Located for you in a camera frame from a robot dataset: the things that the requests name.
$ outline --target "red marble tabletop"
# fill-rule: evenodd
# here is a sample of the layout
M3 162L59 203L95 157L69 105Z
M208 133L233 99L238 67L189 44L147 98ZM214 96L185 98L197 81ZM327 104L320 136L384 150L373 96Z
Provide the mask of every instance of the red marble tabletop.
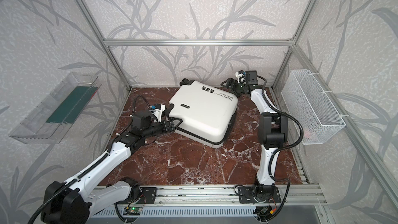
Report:
M168 106L177 90L164 87L132 89L112 138L130 122L132 101L138 94L145 96L150 104ZM144 101L139 99L136 110L144 108ZM148 145L117 166L100 185L114 184L123 177L131 177L141 185L252 184L260 165L259 117L250 98L240 97L235 125L222 147L214 149L177 133L151 137L146 140ZM301 184L290 150L280 152L275 177L289 177L292 184Z

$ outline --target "wall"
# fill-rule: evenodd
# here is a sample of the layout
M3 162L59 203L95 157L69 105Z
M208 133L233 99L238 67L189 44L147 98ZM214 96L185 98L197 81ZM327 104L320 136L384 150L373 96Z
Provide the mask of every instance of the wall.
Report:
M298 41L396 179L397 2L320 0ZM345 131L299 150L337 223L398 223L397 211Z
M292 38L309 0L85 0L105 38ZM209 85L256 69L271 85L286 47L121 46L132 85Z
M0 0L0 222L27 223L45 188L102 153L128 92L73 0ZM70 72L102 83L60 144L8 136Z

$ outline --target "green object in bin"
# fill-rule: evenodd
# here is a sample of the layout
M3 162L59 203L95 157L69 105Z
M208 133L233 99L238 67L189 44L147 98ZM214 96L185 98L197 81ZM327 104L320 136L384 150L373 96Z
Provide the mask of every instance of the green object in bin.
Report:
M97 89L98 87L75 87L46 122L73 124Z

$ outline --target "transparent tray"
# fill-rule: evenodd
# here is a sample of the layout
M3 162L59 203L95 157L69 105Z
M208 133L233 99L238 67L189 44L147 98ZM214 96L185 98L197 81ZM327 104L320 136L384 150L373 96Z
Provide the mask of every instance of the transparent tray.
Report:
M346 126L309 70L292 70L281 95L290 115L304 128L303 144L323 144Z
M11 133L25 144L58 144L101 84L70 73Z

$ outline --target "black mounting plate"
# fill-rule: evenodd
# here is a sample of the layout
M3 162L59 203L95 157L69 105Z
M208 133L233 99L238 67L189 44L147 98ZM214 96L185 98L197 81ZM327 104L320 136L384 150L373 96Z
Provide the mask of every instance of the black mounting plate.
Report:
M142 194L144 194L141 199L136 202L135 204L154 204L155 203L155 198L156 198L156 187L140 187ZM117 204L129 204L127 200L123 200L118 202Z
M251 187L249 188L249 187L240 186L240 187L237 187L237 189L238 189L240 203L258 203L258 201L256 201L254 199L253 191L252 191ZM275 187L275 192L274 192L274 195L272 196L272 198L275 200L275 203L282 202L278 187ZM269 203L270 201L271 201L271 203L273 203L273 200L271 199L271 197L266 199L266 201L264 203Z

